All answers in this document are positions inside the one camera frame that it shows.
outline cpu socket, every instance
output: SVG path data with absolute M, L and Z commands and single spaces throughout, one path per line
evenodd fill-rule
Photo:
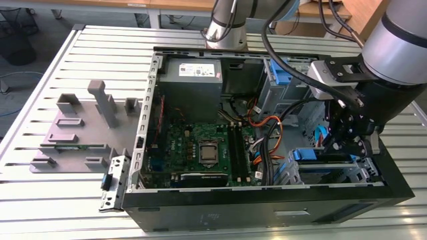
M 207 168 L 219 163 L 219 143 L 217 141 L 199 142 L 199 163 Z

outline ram slot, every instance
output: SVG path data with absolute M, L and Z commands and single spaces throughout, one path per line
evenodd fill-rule
M 227 128 L 227 136 L 229 136 L 229 155 L 230 155 L 230 163 L 231 163 L 231 179 L 233 181 L 238 181 L 238 177 L 241 175 L 241 166 L 239 166 L 239 157 L 237 150 L 237 127 L 229 126 Z
M 239 164 L 239 176 L 245 182 L 249 177 L 249 164 L 247 164 L 247 155 L 246 155 L 246 143 L 242 134 L 242 128 L 237 127 L 234 131 L 235 135 L 235 150 L 237 150 L 237 159 Z

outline gray power supply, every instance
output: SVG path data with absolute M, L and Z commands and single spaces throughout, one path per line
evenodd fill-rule
M 222 62 L 214 59 L 173 58 L 166 63 L 158 85 L 165 105 L 182 113 L 187 123 L 214 123 L 221 107 Z

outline metal bracket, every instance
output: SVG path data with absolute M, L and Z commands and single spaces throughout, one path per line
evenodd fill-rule
M 122 201 L 126 192 L 131 159 L 117 156 L 111 160 L 109 173 L 102 180 L 101 213 L 123 212 Z

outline floor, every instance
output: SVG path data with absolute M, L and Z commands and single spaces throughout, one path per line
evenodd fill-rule
M 51 61 L 62 47 L 62 44 L 70 34 L 75 24 L 87 24 L 98 26 L 138 27 L 145 25 L 150 27 L 150 21 L 146 15 L 138 16 L 131 13 L 109 13 L 66 10 L 62 12 L 63 18 L 57 20 L 49 9 L 37 9 L 34 16 L 39 26 L 39 33 L 30 36 L 31 44 L 38 53 L 38 59 L 26 66 L 13 66 L 0 58 L 0 76 L 21 71 L 35 71 L 45 73 Z M 177 23 L 170 24 L 167 16 L 162 17 L 162 27 L 167 29 L 202 30 L 210 25 L 209 17 L 183 16 L 175 19 Z M 261 33 L 265 21 L 250 19 L 247 22 L 247 32 Z M 2 116 L 19 110 L 34 89 L 38 85 L 41 76 L 38 74 L 17 74 L 3 78 L 6 84 L 11 87 L 7 95 L 0 94 L 0 140 L 6 135 L 18 114 Z M 421 107 L 427 111 L 427 93 L 425 92 L 417 100 Z

